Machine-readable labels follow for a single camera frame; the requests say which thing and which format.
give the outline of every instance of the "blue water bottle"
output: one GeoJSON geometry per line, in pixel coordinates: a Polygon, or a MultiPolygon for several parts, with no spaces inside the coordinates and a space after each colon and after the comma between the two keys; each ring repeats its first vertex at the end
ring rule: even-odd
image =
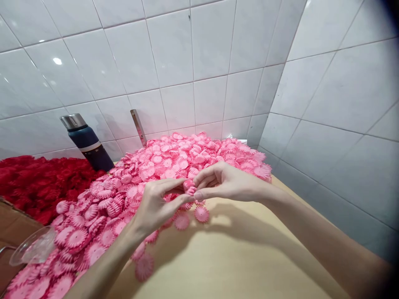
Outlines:
{"type": "Polygon", "coordinates": [[[79,113],[60,117],[61,122],[68,130],[68,135],[89,161],[94,170],[113,168],[113,162],[108,156],[93,129],[90,128],[79,113]]]}

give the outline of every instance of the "plastic lid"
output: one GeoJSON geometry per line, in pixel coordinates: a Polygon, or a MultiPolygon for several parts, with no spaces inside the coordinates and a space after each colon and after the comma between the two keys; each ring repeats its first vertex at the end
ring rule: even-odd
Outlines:
{"type": "Polygon", "coordinates": [[[56,232],[52,226],[45,226],[34,232],[15,250],[10,258],[11,266],[20,264],[41,264],[55,249],[56,232]]]}

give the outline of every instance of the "bottle cap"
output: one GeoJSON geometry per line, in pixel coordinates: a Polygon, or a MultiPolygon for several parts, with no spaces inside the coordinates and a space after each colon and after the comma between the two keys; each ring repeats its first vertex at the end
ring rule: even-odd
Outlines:
{"type": "Polygon", "coordinates": [[[77,129],[87,125],[79,113],[61,116],[60,120],[67,130],[77,129]]]}

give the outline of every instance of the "table surface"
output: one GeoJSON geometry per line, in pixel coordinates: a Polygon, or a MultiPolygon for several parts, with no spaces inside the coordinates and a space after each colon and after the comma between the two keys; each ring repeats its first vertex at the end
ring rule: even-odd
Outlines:
{"type": "MultiPolygon", "coordinates": [[[[277,178],[273,184],[309,206],[277,178]]],[[[109,298],[349,298],[319,262],[267,208],[226,199],[207,201],[208,224],[162,231],[147,251],[155,259],[145,283],[128,263],[109,298]]]]}

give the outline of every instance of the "hand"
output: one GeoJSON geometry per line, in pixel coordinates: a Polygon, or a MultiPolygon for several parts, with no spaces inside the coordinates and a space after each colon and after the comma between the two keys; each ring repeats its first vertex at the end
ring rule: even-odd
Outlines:
{"type": "Polygon", "coordinates": [[[194,178],[198,201],[222,197],[236,201],[275,199],[283,191],[257,177],[239,170],[226,162],[217,162],[199,172],[194,178]]]}
{"type": "Polygon", "coordinates": [[[184,203],[194,201],[194,198],[184,194],[183,183],[186,179],[162,179],[148,182],[145,186],[143,199],[134,216],[134,225],[145,236],[157,230],[166,220],[173,217],[177,209],[184,203]],[[174,200],[166,202],[166,194],[181,194],[174,200]]]}

